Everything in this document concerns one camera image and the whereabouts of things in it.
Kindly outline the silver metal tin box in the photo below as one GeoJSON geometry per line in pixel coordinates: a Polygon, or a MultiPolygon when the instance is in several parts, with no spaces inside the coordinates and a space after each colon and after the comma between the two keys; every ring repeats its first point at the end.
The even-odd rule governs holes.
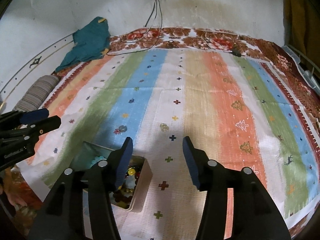
{"type": "MultiPolygon", "coordinates": [[[[95,163],[106,160],[112,151],[111,148],[84,141],[70,167],[75,171],[87,170],[95,163]]],[[[116,192],[110,193],[113,207],[117,206],[128,212],[141,212],[151,178],[152,171],[147,159],[133,155],[122,186],[116,192]]]]}

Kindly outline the striped grey rolled pillow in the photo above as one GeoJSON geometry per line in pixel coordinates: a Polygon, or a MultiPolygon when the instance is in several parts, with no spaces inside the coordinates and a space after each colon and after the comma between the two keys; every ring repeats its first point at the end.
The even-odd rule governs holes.
{"type": "Polygon", "coordinates": [[[13,110],[31,112],[39,109],[59,82],[60,78],[55,75],[45,75],[40,77],[26,91],[13,110]]]}

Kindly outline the small black device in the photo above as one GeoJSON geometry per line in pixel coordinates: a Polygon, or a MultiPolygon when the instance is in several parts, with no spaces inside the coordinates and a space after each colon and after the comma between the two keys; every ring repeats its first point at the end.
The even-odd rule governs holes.
{"type": "Polygon", "coordinates": [[[232,49],[232,54],[236,57],[241,57],[242,54],[237,49],[232,49]]]}

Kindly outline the mustard hanging garment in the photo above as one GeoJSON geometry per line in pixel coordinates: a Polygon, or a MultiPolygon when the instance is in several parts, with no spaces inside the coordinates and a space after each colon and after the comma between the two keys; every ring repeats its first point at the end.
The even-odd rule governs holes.
{"type": "Polygon", "coordinates": [[[284,0],[289,44],[319,65],[319,0],[284,0]]]}

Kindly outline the teal cloth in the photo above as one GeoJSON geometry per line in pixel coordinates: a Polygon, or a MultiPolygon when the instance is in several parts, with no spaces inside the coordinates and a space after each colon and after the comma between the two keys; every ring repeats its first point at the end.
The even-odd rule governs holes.
{"type": "Polygon", "coordinates": [[[103,57],[109,48],[110,32],[106,18],[96,17],[89,24],[73,33],[74,47],[69,51],[55,72],[62,71],[79,62],[88,62],[103,57]]]}

